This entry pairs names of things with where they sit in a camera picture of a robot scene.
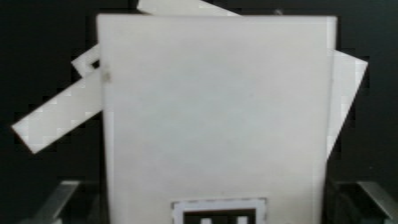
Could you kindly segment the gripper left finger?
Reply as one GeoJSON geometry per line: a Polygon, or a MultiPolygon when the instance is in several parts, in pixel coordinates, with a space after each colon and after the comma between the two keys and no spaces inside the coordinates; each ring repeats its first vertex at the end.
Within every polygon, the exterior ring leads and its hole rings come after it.
{"type": "Polygon", "coordinates": [[[107,197],[100,184],[65,180],[36,214],[20,224],[107,224],[107,197]]]}

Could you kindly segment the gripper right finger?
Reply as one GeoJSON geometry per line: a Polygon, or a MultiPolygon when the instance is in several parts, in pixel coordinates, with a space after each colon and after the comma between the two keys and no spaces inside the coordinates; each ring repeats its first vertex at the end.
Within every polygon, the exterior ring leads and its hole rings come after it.
{"type": "Polygon", "coordinates": [[[377,182],[328,181],[326,224],[398,224],[398,202],[377,182]]]}

